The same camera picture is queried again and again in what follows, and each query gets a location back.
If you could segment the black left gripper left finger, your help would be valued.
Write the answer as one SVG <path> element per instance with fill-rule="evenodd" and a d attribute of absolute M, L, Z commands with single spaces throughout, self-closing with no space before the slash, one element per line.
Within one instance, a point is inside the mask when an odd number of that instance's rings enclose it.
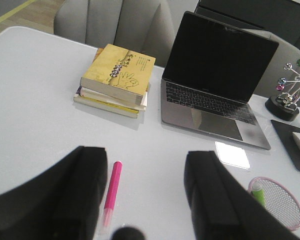
<path fill-rule="evenodd" d="M 103 147 L 79 146 L 0 194 L 0 240 L 91 240 L 108 174 Z"/>

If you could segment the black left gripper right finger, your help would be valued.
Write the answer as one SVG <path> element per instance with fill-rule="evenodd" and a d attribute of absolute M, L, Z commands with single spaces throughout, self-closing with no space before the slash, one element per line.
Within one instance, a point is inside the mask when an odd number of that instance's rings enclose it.
<path fill-rule="evenodd" d="M 228 172 L 214 151 L 190 151 L 184 187 L 197 240 L 297 240 Z"/>

